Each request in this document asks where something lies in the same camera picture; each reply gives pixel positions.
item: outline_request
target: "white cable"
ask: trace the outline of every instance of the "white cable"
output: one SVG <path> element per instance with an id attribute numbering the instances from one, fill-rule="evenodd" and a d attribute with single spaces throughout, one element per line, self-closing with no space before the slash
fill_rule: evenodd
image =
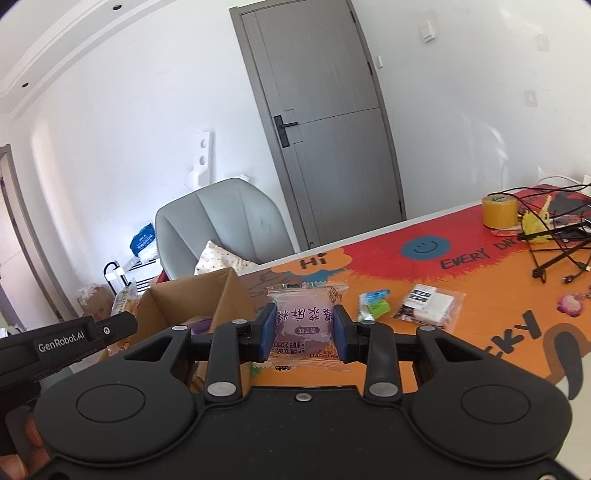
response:
<path id="1" fill-rule="evenodd" d="M 566 177 L 565 175 L 550 175 L 549 177 L 544 177 L 543 179 L 539 179 L 538 183 L 536 183 L 536 185 L 541 184 L 544 180 L 548 180 L 548 179 L 564 179 L 564 180 L 568 180 L 573 182 L 573 185 L 578 185 L 580 182 L 576 181 L 575 179 L 572 179 L 570 177 Z"/>

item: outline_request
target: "light switch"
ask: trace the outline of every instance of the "light switch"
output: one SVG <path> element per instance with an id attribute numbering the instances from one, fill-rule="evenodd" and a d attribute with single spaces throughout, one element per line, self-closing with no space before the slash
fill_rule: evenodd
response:
<path id="1" fill-rule="evenodd" d="M 421 32 L 421 38 L 425 42 L 429 42 L 429 41 L 435 40 L 437 38 L 437 36 L 435 35 L 435 30 L 433 29 L 433 26 L 431 25 L 431 22 L 423 23 L 418 29 Z"/>

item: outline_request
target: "gray door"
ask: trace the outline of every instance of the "gray door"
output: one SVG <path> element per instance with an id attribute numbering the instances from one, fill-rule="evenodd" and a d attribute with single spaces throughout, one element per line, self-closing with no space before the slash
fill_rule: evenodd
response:
<path id="1" fill-rule="evenodd" d="M 265 4 L 242 20 L 309 246 L 399 222 L 395 160 L 346 0 Z"/>

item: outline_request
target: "doorway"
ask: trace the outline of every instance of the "doorway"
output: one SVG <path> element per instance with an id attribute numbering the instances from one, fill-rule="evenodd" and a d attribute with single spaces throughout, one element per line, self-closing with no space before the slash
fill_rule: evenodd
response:
<path id="1" fill-rule="evenodd" d="M 0 147 L 0 234 L 0 307 L 5 320 L 31 330 L 76 318 L 34 233 L 10 145 Z"/>
<path id="2" fill-rule="evenodd" d="M 388 117 L 348 0 L 230 9 L 298 242 L 405 219 Z"/>

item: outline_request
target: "cardboard box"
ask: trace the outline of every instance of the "cardboard box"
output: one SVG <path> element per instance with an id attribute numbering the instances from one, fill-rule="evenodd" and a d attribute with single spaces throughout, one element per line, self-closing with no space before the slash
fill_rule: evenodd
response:
<path id="1" fill-rule="evenodd" d="M 111 307 L 115 296 L 108 288 L 95 284 L 78 290 L 77 293 L 77 300 L 84 316 L 92 316 L 95 322 L 111 316 Z"/>
<path id="2" fill-rule="evenodd" d="M 129 346 L 179 325 L 195 315 L 213 317 L 210 332 L 236 319 L 254 320 L 255 305 L 232 268 L 158 283 L 142 295 L 138 305 L 138 331 Z M 203 390 L 207 362 L 199 362 L 193 388 Z M 250 365 L 241 366 L 242 390 L 249 386 Z"/>

